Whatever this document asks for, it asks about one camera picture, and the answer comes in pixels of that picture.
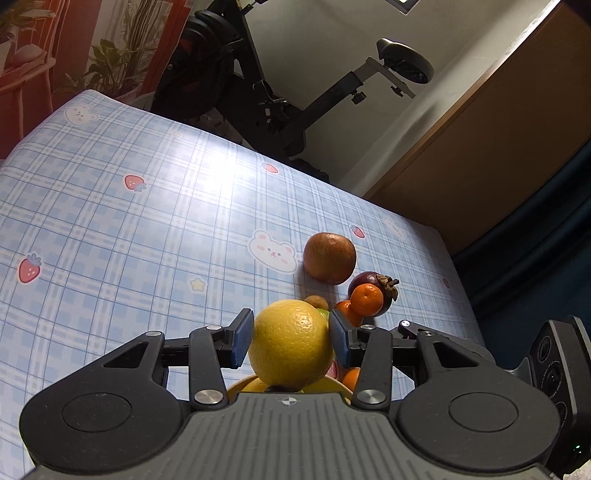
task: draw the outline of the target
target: exercise bike seat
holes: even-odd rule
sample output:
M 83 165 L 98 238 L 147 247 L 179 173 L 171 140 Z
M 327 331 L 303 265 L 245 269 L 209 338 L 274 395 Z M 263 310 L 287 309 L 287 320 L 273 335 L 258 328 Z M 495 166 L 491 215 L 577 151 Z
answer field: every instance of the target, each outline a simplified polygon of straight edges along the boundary
M 411 47 L 387 38 L 378 40 L 378 58 L 389 69 L 414 83 L 428 83 L 434 69 L 428 60 Z

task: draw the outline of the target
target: dark teal curtain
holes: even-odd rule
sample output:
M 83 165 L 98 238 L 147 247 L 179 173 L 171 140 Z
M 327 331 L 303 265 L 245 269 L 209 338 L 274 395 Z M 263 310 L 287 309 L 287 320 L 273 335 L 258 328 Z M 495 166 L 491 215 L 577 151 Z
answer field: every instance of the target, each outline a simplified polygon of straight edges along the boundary
M 591 332 L 591 140 L 453 261 L 499 366 L 517 366 L 547 319 Z

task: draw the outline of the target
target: tablecloth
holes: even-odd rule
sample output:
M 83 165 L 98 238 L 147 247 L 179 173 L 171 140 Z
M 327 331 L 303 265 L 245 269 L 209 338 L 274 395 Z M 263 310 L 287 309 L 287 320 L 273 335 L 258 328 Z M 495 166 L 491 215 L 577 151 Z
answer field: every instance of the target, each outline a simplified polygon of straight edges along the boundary
M 56 110 L 0 170 L 0 477 L 32 468 L 25 402 L 137 335 L 185 337 L 279 299 L 345 299 L 348 283 L 301 266 L 323 231 L 353 241 L 355 274 L 400 279 L 378 326 L 409 319 L 482 343 L 435 230 L 91 90 Z M 247 358 L 224 378 L 251 372 Z M 395 371 L 394 398 L 412 387 Z M 187 398 L 186 369 L 171 369 L 168 389 Z

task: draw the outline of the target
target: exercise bike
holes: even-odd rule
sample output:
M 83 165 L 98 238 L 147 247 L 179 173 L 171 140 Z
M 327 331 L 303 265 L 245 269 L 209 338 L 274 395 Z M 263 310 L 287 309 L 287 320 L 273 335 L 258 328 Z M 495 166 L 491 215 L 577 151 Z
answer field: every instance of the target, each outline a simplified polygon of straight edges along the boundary
M 424 84 L 433 78 L 433 67 L 412 48 L 382 38 L 377 48 L 383 63 L 367 58 L 301 110 L 273 92 L 256 54 L 246 14 L 265 1 L 241 8 L 237 0 L 214 0 L 196 12 L 160 79 L 151 111 L 189 123 L 216 108 L 257 152 L 328 181 L 326 173 L 302 159 L 290 159 L 305 149 L 306 129 L 348 96 L 355 105 L 361 103 L 366 96 L 359 88 L 376 73 L 392 83 L 397 95 L 414 98 L 394 73 Z M 242 74 L 235 73 L 235 60 Z

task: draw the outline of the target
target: wooden edge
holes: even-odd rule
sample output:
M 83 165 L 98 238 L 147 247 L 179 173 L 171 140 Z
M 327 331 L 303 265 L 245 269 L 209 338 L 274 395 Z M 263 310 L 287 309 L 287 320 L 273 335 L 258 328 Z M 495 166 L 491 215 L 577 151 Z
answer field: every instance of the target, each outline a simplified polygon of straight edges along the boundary
M 488 86 L 491 77 L 494 73 L 507 61 L 507 59 L 519 48 L 526 39 L 536 36 L 546 23 L 554 16 L 554 14 L 561 8 L 562 2 L 549 3 L 535 20 L 530 23 L 530 26 L 515 39 L 509 49 L 502 56 L 494 62 L 489 69 L 484 72 L 480 78 L 462 95 L 459 100 L 454 103 L 450 109 L 445 112 L 435 124 L 427 130 L 427 132 L 380 178 L 366 193 L 363 198 L 372 201 L 372 198 L 378 192 L 390 185 L 399 177 L 404 170 L 406 170 L 413 161 L 429 146 L 439 135 L 441 135 L 449 125 L 464 111 L 468 106 L 480 95 Z

